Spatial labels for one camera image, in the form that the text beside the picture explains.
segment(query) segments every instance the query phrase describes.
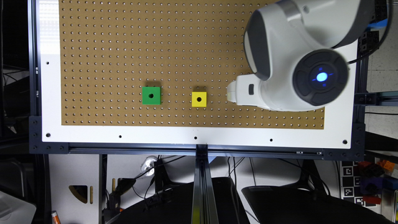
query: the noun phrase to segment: black cable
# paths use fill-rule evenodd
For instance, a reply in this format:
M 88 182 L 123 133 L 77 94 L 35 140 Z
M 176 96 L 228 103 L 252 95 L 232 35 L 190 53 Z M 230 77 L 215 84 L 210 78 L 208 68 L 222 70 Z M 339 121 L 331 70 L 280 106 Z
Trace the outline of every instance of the black cable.
M 387 35 L 390 31 L 391 23 L 392 23 L 392 15 L 394 13 L 393 6 L 392 6 L 392 0 L 388 0 L 388 1 L 389 1 L 389 10 L 388 10 L 389 15 L 388 15 L 388 20 L 387 20 L 387 26 L 386 26 L 386 30 L 384 31 L 384 34 L 381 37 L 380 41 L 376 44 L 376 46 L 373 47 L 373 49 L 371 51 L 369 51 L 368 53 L 362 55 L 361 57 L 359 57 L 355 60 L 348 62 L 348 64 L 360 62 L 361 60 L 369 57 L 383 44 L 383 42 L 387 38 Z
M 245 211 L 246 211 L 247 214 L 249 214 L 251 217 L 253 217 L 253 219 L 254 219 L 256 222 L 260 223 L 260 221 L 259 221 L 253 214 L 251 214 L 251 213 L 250 213 L 249 211 L 247 211 L 246 209 L 245 209 Z
M 6 73 L 3 73 L 3 75 L 7 75 L 9 78 L 12 78 L 13 80 L 18 81 L 18 80 L 16 80 L 14 77 L 12 77 L 12 76 L 10 76 L 10 75 L 8 75 L 8 74 L 6 74 Z
M 336 164 L 337 178 L 338 178 L 338 191 L 339 191 L 338 198 L 341 198 L 341 176 L 340 176 L 340 167 L 339 167 L 339 164 L 337 163 L 337 161 L 335 161 L 335 164 Z
M 9 75 L 9 74 L 14 74 L 14 73 L 18 73 L 18 72 L 24 72 L 24 71 L 27 71 L 27 70 L 23 69 L 23 70 L 19 70 L 19 71 L 15 71 L 15 72 L 7 72 L 7 73 L 3 73 L 3 74 Z
M 147 193 L 148 193 L 149 188 L 150 188 L 150 187 L 152 186 L 152 184 L 153 184 L 153 180 L 154 180 L 154 178 L 152 178 L 152 180 L 150 181 L 150 184 L 149 184 L 147 190 L 145 191 L 145 195 L 144 195 L 144 202 L 145 202 L 145 204 L 147 205 L 147 208 L 149 208 L 149 205 L 148 205 L 148 203 L 147 203 L 146 197 L 147 197 Z
M 251 166 L 251 173 L 253 174 L 254 186 L 257 186 L 256 176 L 254 175 L 253 163 L 251 162 L 251 158 L 249 158 L 249 160 L 250 160 L 250 166 Z
M 240 163 L 242 163 L 242 161 L 244 160 L 244 158 L 245 157 L 242 157 L 242 159 L 240 159 L 240 160 L 238 160 L 238 164 L 236 165 L 236 167 L 235 168 L 237 168 L 238 167 L 238 165 L 240 165 Z M 229 173 L 230 175 L 232 174 L 232 172 L 234 172 L 235 171 L 235 168 L 233 169 L 233 170 L 231 170 L 231 172 Z
M 235 196 L 236 196 L 236 203 L 237 203 L 237 211 L 238 211 L 238 224 L 239 224 L 239 217 L 240 217 L 240 212 L 239 212 L 239 197 L 238 197 L 238 183 L 236 181 L 236 163 L 235 163 L 235 157 L 233 157 L 233 161 L 234 161 L 234 178 L 235 178 Z
M 329 194 L 329 196 L 330 196 L 330 189 L 329 189 L 329 187 L 327 186 L 327 184 L 325 183 L 325 181 L 323 181 L 321 178 L 319 178 L 319 177 L 317 177 L 317 176 L 311 174 L 311 172 L 309 172 L 308 170 L 306 170 L 306 169 L 304 169 L 303 167 L 300 167 L 300 166 L 298 166 L 298 165 L 296 165 L 296 164 L 294 164 L 294 163 L 292 163 L 292 162 L 286 161 L 286 160 L 284 160 L 284 159 L 279 159 L 279 160 L 284 161 L 284 162 L 287 162 L 288 164 L 293 165 L 293 166 L 295 166 L 295 167 L 298 167 L 298 168 L 300 168 L 301 170 L 303 170 L 304 172 L 306 172 L 307 174 L 310 174 L 311 176 L 313 176 L 313 177 L 315 177 L 316 179 L 320 180 L 320 181 L 323 183 L 323 185 L 326 187 L 326 189 L 328 190 L 328 194 Z
M 391 114 L 391 113 L 375 113 L 375 112 L 365 112 L 365 114 L 377 114 L 377 115 L 398 115 L 398 114 Z
M 169 163 L 171 163 L 171 162 L 174 162 L 174 161 L 179 160 L 179 159 L 184 158 L 184 157 L 185 157 L 185 156 L 180 156 L 180 157 L 178 157 L 178 158 L 176 158 L 176 159 L 172 159 L 172 160 L 170 160 L 170 161 L 167 161 L 167 162 L 165 162 L 165 163 L 163 163 L 163 164 L 161 164 L 161 165 L 157 165 L 157 164 L 156 164 L 154 167 L 151 167 L 151 168 L 148 169 L 147 171 L 145 171 L 145 172 L 143 172 L 142 174 L 140 174 L 140 175 L 138 175 L 137 177 L 135 177 L 135 179 L 138 179 L 138 178 L 142 177 L 143 175 L 145 175 L 146 173 L 148 173 L 150 170 L 152 170 L 152 169 L 155 168 L 155 167 L 164 166 L 164 165 L 166 165 L 166 164 L 169 164 Z M 155 177 L 152 178 L 152 180 L 150 181 L 150 184 L 149 184 L 147 190 L 145 191 L 144 202 L 145 202 L 145 204 L 147 205 L 147 207 L 149 206 L 148 203 L 147 203 L 147 201 L 146 201 L 147 193 L 148 193 L 149 188 L 152 186 L 152 184 L 154 184 L 154 182 L 155 182 Z
M 106 208 L 105 209 L 108 209 L 109 208 L 109 192 L 108 192 L 108 190 L 106 190 L 106 194 L 105 194 L 105 197 L 106 197 L 106 203 L 105 203 L 105 205 L 106 205 Z
M 231 177 L 231 165 L 229 164 L 230 158 L 231 158 L 231 156 L 229 156 L 228 159 L 226 160 L 226 162 L 228 163 L 228 177 Z
M 161 165 L 156 165 L 156 166 L 154 166 L 154 167 L 151 167 L 151 168 L 148 169 L 147 171 L 145 171 L 145 172 L 139 174 L 139 175 L 138 175 L 137 177 L 135 177 L 134 179 L 138 179 L 138 178 L 142 177 L 143 175 L 145 175 L 146 173 L 148 173 L 150 170 L 152 170 L 152 169 L 155 168 L 155 167 L 164 166 L 164 165 L 166 165 L 166 164 L 169 164 L 169 163 L 171 163 L 171 162 L 174 162 L 174 161 L 179 160 L 179 159 L 184 158 L 184 157 L 185 157 L 185 156 L 180 156 L 180 157 L 178 157 L 178 158 L 176 158 L 176 159 L 172 159 L 172 160 L 170 160 L 170 161 L 167 161 L 167 162 L 165 162 L 165 163 L 163 163 L 163 164 L 161 164 Z
M 12 66 L 12 65 L 6 65 L 6 64 L 3 64 L 2 66 L 3 66 L 3 68 L 4 68 L 4 67 L 8 67 L 8 68 L 16 68 L 16 69 L 19 69 L 19 70 L 28 70 L 28 68 L 22 68 L 22 67 L 17 67 L 17 66 Z
M 300 167 L 300 169 L 302 169 L 302 166 L 300 165 L 300 162 L 298 159 L 296 159 L 298 166 Z M 310 178 L 308 178 L 308 181 L 312 184 L 312 187 L 315 188 L 315 185 L 313 184 L 312 180 Z
M 233 204 L 233 207 L 234 207 L 234 210 L 235 210 L 236 219 L 239 222 L 239 215 L 238 215 L 238 210 L 237 210 L 238 207 L 236 206 L 235 196 L 234 196 L 232 184 L 231 184 L 231 196 L 232 196 L 232 204 Z
M 145 199 L 143 196 L 140 196 L 139 194 L 137 194 L 136 189 L 134 188 L 134 186 L 131 187 L 132 190 L 134 191 L 134 193 L 136 193 L 136 195 L 142 199 Z

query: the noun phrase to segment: pegboard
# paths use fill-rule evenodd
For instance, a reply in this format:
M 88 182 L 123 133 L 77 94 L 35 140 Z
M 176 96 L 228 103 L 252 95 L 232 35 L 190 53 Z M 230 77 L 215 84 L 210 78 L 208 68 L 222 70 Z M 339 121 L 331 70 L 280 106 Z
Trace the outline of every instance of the pegboard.
M 60 1 L 62 125 L 323 129 L 325 109 L 278 112 L 226 100 L 251 73 L 243 34 L 275 1 Z M 161 87 L 143 105 L 142 87 Z M 207 107 L 192 107 L 192 92 Z

